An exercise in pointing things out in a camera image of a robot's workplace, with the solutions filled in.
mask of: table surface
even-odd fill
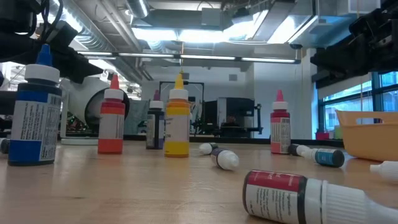
[[[125,141],[123,155],[58,146],[55,164],[37,167],[10,167],[2,155],[0,223],[273,223],[243,208],[243,180],[251,169],[325,179],[398,207],[397,186],[369,173],[377,162],[346,156],[341,169],[329,168],[271,155],[268,145],[222,144],[240,158],[239,170],[231,172],[200,156],[196,143],[185,159],[165,158],[144,144]]]

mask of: window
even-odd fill
[[[398,111],[398,91],[383,93],[383,111]]]
[[[363,102],[363,111],[372,111],[373,110],[373,101],[370,96],[364,97]],[[339,103],[333,103],[329,105],[325,105],[325,130],[331,131],[334,130],[335,126],[340,125],[338,122],[337,114],[335,110],[342,111],[361,111],[361,99],[347,100]],[[372,123],[373,119],[363,121],[363,123]]]
[[[362,92],[372,90],[372,81],[367,81],[362,84]],[[334,100],[338,98],[342,98],[345,96],[351,96],[353,94],[357,94],[361,92],[361,85],[357,85],[346,90],[340,91],[338,93],[327,96],[323,99],[323,101]]]
[[[381,87],[391,86],[398,82],[398,72],[390,72],[380,76]]]

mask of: yellow bottle cap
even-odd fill
[[[177,78],[175,79],[174,89],[176,89],[176,90],[183,90],[184,89],[184,82],[182,80],[182,73],[179,73],[177,75]]]

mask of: ceiling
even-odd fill
[[[80,10],[87,15],[92,21],[93,26],[96,26],[103,36],[108,40],[114,48],[119,52],[133,52],[134,48],[131,44],[126,42],[120,30],[118,31],[114,24],[106,17],[103,8],[98,6],[100,0],[64,0],[74,1]],[[114,7],[118,10],[118,14],[122,17],[123,23],[128,27],[139,26],[145,24],[145,19],[134,18],[131,22],[131,17],[126,6],[126,0],[110,0]],[[224,0],[224,1],[188,1],[188,0],[147,0],[150,5],[151,12],[156,9],[172,15],[173,13],[181,13],[178,10],[204,10],[209,8],[223,8],[225,11],[232,11],[235,6],[248,6],[250,9],[260,7],[264,2],[279,1],[279,0]],[[356,1],[361,1],[361,5],[365,9],[355,9]],[[217,43],[189,43],[162,40],[162,48],[171,54],[192,54],[192,55],[224,55],[236,57],[272,57],[272,58],[297,58],[300,59],[300,53],[292,49],[287,44],[270,44],[270,42],[278,42],[286,37],[291,37],[300,30],[306,29],[299,35],[292,43],[301,44],[304,47],[326,47],[348,35],[347,30],[350,23],[356,19],[356,15],[366,13],[377,7],[379,1],[377,0],[296,0],[293,8],[289,9],[287,17],[281,21],[280,27],[275,32],[269,31],[268,27],[260,26],[258,32],[264,33],[272,32],[275,37],[271,38],[268,43],[261,42],[257,39],[256,43],[250,41],[244,42],[217,42]],[[183,24],[187,18],[181,17],[180,20],[174,23],[178,26]],[[143,52],[152,52],[153,48],[145,40],[138,40]],[[143,59],[144,68],[149,72],[158,71],[159,68],[179,67],[180,62],[177,59],[160,59],[160,58],[145,58]],[[228,67],[238,68],[240,72],[245,72],[251,63],[249,62],[228,62],[219,60],[184,60],[184,67]]]

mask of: bottle label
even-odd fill
[[[333,153],[336,149],[318,149],[315,153],[315,161],[319,164],[334,165]]]
[[[123,139],[123,132],[124,114],[101,114],[98,139]]]
[[[55,159],[61,96],[19,91],[12,120],[9,160],[16,162]]]
[[[271,152],[288,154],[290,118],[271,118]]]
[[[305,177],[252,171],[246,180],[244,200],[249,214],[281,223],[305,223],[304,197],[301,193],[305,192]]]
[[[224,151],[224,149],[217,148],[217,149],[212,150],[212,152],[211,152],[211,154],[210,154],[211,161],[213,161],[213,163],[216,164],[216,165],[219,166],[219,167],[221,167],[221,166],[218,164],[218,159],[217,159],[217,158],[218,158],[218,155],[219,155],[222,151]]]
[[[166,141],[189,142],[189,115],[166,116]]]
[[[154,114],[148,114],[147,117],[147,146],[155,146],[155,122],[156,116]]]

